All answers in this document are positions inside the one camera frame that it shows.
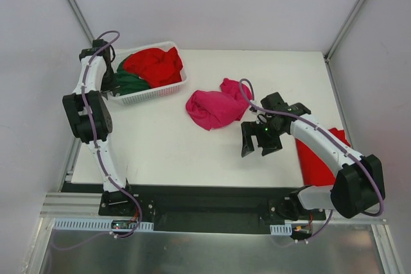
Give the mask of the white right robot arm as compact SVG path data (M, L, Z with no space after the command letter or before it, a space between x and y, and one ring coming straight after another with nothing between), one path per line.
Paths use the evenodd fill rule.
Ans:
M375 155L365 156L327 131L302 103L289 105L277 92L252 105L255 121L241 124L243 157L254 151L255 137L262 155L282 149L282 134L307 146L335 176L332 185L305 185L285 196L276 210L284 219L304 219L312 210L335 210L351 219L358 214L380 216L385 186L382 163Z

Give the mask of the pink t shirt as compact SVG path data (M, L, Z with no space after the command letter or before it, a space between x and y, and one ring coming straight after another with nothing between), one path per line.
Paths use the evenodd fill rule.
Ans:
M186 102L186 112L199 127L210 131L241 121L254 99L251 86L224 78L219 91L196 90Z

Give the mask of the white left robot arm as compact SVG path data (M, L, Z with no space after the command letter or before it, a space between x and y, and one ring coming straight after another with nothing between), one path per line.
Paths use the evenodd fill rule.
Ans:
M115 52L111 43L96 39L92 47L81 51L79 59L78 83L62 98L62 104L73 135L89 148L98 165L103 190L117 192L126 187L127 178L112 147L113 123L105 103L105 95L118 88L112 68Z

